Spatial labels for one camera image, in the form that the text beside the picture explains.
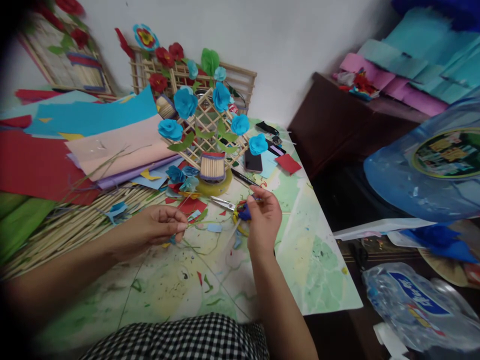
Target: wall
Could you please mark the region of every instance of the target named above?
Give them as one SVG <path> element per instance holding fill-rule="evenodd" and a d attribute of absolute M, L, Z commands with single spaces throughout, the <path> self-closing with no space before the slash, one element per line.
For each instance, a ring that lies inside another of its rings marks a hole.
<path fill-rule="evenodd" d="M 200 62 L 204 47 L 220 59 L 258 73 L 249 115 L 287 125 L 310 84 L 312 72 L 329 73 L 368 38 L 381 39 L 397 24 L 387 0 L 79 0 L 116 85 L 131 90 L 128 57 L 114 28 L 135 44 L 132 26 L 143 23 L 168 47 L 179 42 Z M 38 76 L 15 64 L 15 85 L 37 86 Z"/>

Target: person's left hand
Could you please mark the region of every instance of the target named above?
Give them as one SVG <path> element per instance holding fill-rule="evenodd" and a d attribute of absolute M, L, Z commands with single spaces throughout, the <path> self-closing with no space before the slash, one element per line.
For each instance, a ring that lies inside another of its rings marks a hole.
<path fill-rule="evenodd" d="M 123 262 L 142 254 L 152 245 L 167 243 L 174 234 L 175 242 L 181 242 L 187 226 L 187 217 L 176 207 L 153 205 L 117 225 L 95 242 L 116 261 Z"/>

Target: black and white checkered fabric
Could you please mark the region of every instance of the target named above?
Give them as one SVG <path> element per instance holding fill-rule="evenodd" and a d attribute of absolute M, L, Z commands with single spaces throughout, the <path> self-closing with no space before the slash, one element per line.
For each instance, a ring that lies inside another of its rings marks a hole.
<path fill-rule="evenodd" d="M 164 323 L 135 323 L 99 341 L 80 359 L 268 359 L 257 323 L 210 313 Z"/>

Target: blue paper flower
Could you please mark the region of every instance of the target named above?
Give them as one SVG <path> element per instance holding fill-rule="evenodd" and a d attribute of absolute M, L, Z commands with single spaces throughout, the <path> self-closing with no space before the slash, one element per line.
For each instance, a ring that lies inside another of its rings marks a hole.
<path fill-rule="evenodd" d="M 173 96 L 175 109 L 182 119 L 188 119 L 195 114 L 195 109 L 199 104 L 199 99 L 195 95 L 190 95 L 190 92 L 183 88 L 176 92 Z"/>
<path fill-rule="evenodd" d="M 238 136 L 242 136 L 250 129 L 249 118 L 245 114 L 235 116 L 231 121 L 231 130 Z"/>
<path fill-rule="evenodd" d="M 269 149 L 265 135 L 262 133 L 251 137 L 248 144 L 250 145 L 250 152 L 252 155 L 260 155 Z"/>
<path fill-rule="evenodd" d="M 213 78 L 217 81 L 222 82 L 227 78 L 227 70 L 225 70 L 225 68 L 221 66 L 217 67 L 215 69 L 215 73 L 213 74 Z"/>
<path fill-rule="evenodd" d="M 195 80 L 199 75 L 199 68 L 197 67 L 197 64 L 193 60 L 188 60 L 186 66 L 188 67 L 188 77 L 192 80 Z"/>
<path fill-rule="evenodd" d="M 170 166 L 166 171 L 166 174 L 170 178 L 172 184 L 183 183 L 186 179 L 185 174 L 177 166 Z"/>
<path fill-rule="evenodd" d="M 187 177 L 180 186 L 180 191 L 185 193 L 194 193 L 200 181 L 196 177 Z"/>
<path fill-rule="evenodd" d="M 166 139 L 180 141 L 184 128 L 172 119 L 165 119 L 158 124 L 158 132 Z"/>
<path fill-rule="evenodd" d="M 229 109 L 230 92 L 221 82 L 216 83 L 213 90 L 213 104 L 219 113 L 223 113 Z"/>
<path fill-rule="evenodd" d="M 189 93 L 190 95 L 193 95 L 193 94 L 194 94 L 194 90 L 193 90 L 190 86 L 188 86 L 188 85 L 182 85 L 182 86 L 180 86 L 180 90 L 182 90 L 182 89 L 187 89 L 187 90 L 188 90 L 188 93 Z"/>
<path fill-rule="evenodd" d="M 186 175 L 187 178 L 191 178 L 197 176 L 199 174 L 199 170 L 193 166 L 185 166 L 182 169 L 183 173 Z"/>

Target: paint-stained table surface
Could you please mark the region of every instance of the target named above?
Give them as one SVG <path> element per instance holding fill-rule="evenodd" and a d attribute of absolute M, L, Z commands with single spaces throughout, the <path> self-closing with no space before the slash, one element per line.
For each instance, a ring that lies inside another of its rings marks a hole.
<path fill-rule="evenodd" d="M 250 136 L 256 134 L 250 130 Z M 284 143 L 283 148 L 300 162 L 293 145 Z M 304 169 L 289 176 L 277 166 L 267 179 L 253 177 L 257 184 L 265 182 L 280 202 L 283 217 L 275 253 L 302 314 L 360 308 L 362 301 Z M 248 194 L 248 188 L 234 179 L 221 197 L 238 203 Z M 38 336 L 42 348 L 47 352 L 82 348 L 127 324 L 175 321 L 210 312 L 239 322 L 258 319 L 247 238 L 240 237 L 240 244 L 235 235 L 229 238 L 232 213 L 221 215 L 223 208 L 200 199 L 208 203 L 202 222 L 220 223 L 221 233 L 206 230 L 207 223 L 203 229 L 192 226 L 184 238 L 195 251 L 185 247 L 186 242 L 158 246 L 116 265 Z"/>

